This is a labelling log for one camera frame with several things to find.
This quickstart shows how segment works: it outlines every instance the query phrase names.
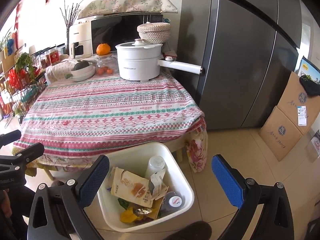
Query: tile floor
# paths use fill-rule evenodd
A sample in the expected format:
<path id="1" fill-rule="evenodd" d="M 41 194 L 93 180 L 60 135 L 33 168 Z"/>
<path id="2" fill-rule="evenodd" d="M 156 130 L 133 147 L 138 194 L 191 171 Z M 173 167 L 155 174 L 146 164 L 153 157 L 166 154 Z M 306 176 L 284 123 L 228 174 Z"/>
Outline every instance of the tile floor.
<path id="1" fill-rule="evenodd" d="M 5 120 L 0 122 L 1 133 L 19 128 L 17 120 L 12 120 L 4 129 Z M 258 135 L 258 129 L 237 129 L 210 131 L 208 162 L 216 154 L 221 154 L 233 167 L 246 178 L 254 178 L 258 183 L 274 185 L 281 181 L 286 188 L 294 222 L 295 239 L 302 240 L 310 220 L 320 216 L 320 159 L 310 161 L 305 151 L 311 136 L 305 135 L 294 149 L 278 161 L 268 146 Z M 1 155 L 9 155 L 12 145 L 3 147 Z M 184 226 L 198 220 L 208 222 L 212 227 L 211 239 L 217 239 L 233 217 L 236 208 L 231 206 L 211 171 L 210 165 L 200 173 L 193 173 L 186 156 L 179 166 L 195 192 L 192 208 L 184 214 L 167 222 L 135 231 L 134 233 L 113 232 L 105 223 L 97 197 L 91 206 L 85 208 L 88 217 L 105 239 L 154 239 L 161 240 Z M 79 173 L 52 172 L 62 181 L 77 178 Z M 36 177 L 26 176 L 27 187 L 36 190 L 37 186 L 51 181 L 43 170 L 38 169 Z M 249 239 L 262 210 L 258 206 L 243 239 Z"/>

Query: white electric pot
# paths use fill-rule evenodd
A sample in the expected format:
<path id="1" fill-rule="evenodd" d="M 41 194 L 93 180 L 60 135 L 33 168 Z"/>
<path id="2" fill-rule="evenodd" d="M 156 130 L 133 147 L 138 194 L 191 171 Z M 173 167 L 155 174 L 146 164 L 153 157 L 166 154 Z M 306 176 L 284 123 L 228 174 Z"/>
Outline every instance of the white electric pot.
<path id="1" fill-rule="evenodd" d="M 116 46 L 119 73 L 123 79 L 148 81 L 160 73 L 160 66 L 200 74 L 202 67 L 172 61 L 172 57 L 161 60 L 162 44 L 151 44 L 143 39 L 126 42 Z"/>

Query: red jar label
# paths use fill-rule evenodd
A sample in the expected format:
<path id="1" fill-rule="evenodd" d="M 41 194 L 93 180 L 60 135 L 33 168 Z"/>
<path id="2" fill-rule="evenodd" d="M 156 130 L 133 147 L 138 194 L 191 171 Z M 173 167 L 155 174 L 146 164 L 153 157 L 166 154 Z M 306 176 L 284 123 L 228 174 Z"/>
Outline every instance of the red jar label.
<path id="1" fill-rule="evenodd" d="M 53 52 L 50 54 L 50 62 L 51 64 L 56 63 L 57 61 L 59 61 L 59 52 Z"/>

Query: plastic bin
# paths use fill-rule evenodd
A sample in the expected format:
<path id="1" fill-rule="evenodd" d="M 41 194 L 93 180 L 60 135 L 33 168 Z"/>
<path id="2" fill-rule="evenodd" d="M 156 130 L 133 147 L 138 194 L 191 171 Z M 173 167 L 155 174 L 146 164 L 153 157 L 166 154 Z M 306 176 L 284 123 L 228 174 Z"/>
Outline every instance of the plastic bin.
<path id="1" fill-rule="evenodd" d="M 195 199 L 193 190 L 165 145 L 152 142 L 107 154 L 110 160 L 110 171 L 112 167 L 119 167 L 141 177 L 144 176 L 147 170 L 149 159 L 155 155 L 159 155 L 164 159 L 166 168 L 164 183 L 169 186 L 169 191 L 180 193 L 183 200 L 182 208 L 175 213 L 145 224 L 135 225 L 134 223 L 122 223 L 120 221 L 120 213 L 123 212 L 124 209 L 119 205 L 118 198 L 111 195 L 107 190 L 107 180 L 105 179 L 98 190 L 98 198 L 103 217 L 108 226 L 113 230 L 118 232 L 131 232 L 151 227 L 186 212 L 193 205 Z"/>

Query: woven rattan basket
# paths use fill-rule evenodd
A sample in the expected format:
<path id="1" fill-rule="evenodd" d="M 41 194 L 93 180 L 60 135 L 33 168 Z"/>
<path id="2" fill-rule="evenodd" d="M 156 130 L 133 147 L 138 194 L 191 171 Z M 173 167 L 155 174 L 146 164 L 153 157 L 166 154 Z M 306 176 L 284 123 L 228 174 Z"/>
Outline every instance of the woven rattan basket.
<path id="1" fill-rule="evenodd" d="M 137 27 L 140 38 L 152 44 L 165 43 L 170 37 L 170 23 L 145 23 Z"/>

